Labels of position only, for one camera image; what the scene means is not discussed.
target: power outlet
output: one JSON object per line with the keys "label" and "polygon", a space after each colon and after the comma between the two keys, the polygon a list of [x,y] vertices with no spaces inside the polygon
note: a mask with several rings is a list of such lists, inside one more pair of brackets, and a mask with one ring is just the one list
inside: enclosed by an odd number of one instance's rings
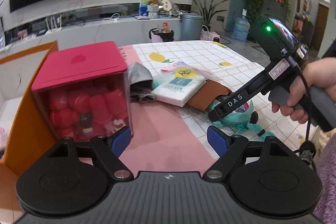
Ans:
{"label": "power outlet", "polygon": [[225,17],[224,16],[217,16],[217,21],[224,21]]}

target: purple fuzzy sleeve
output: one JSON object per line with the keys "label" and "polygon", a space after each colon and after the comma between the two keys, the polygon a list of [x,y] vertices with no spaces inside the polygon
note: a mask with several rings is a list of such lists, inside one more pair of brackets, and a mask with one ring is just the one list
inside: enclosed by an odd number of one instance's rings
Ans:
{"label": "purple fuzzy sleeve", "polygon": [[317,171],[323,191],[314,215],[326,224],[336,224],[336,134],[321,153]]}

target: cardboard box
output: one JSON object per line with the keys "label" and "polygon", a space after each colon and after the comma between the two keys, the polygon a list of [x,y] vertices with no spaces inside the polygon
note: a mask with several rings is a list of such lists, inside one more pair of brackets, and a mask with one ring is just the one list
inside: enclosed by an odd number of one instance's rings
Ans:
{"label": "cardboard box", "polygon": [[56,143],[31,95],[31,84],[57,42],[35,46],[0,59],[0,127],[8,134],[0,159],[0,222],[22,214],[16,179]]}

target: red box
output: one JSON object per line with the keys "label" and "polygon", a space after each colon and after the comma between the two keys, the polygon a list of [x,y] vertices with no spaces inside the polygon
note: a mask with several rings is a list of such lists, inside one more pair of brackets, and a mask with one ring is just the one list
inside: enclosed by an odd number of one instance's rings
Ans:
{"label": "red box", "polygon": [[58,139],[87,141],[131,127],[127,65],[112,41],[51,53],[31,91]]}

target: lemon pattern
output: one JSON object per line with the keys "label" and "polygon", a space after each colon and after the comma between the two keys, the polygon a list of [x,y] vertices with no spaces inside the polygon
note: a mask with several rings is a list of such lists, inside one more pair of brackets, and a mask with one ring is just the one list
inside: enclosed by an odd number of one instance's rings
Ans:
{"label": "lemon pattern", "polygon": [[225,45],[223,45],[223,44],[221,44],[221,43],[218,43],[218,42],[216,42],[216,41],[213,41],[212,44],[218,45],[218,46],[220,46],[220,47],[222,47],[222,48],[227,48],[227,46],[225,46]]}
{"label": "lemon pattern", "polygon": [[153,61],[160,62],[160,63],[172,63],[173,61],[170,61],[169,59],[166,59],[162,54],[158,52],[152,52],[149,55],[149,58]]}
{"label": "lemon pattern", "polygon": [[302,145],[305,142],[305,138],[303,138],[301,135],[297,134],[300,145]]}
{"label": "lemon pattern", "polygon": [[229,62],[221,62],[221,63],[219,63],[219,65],[220,65],[220,66],[223,66],[223,67],[226,67],[226,66],[232,66],[232,64],[229,63]]}

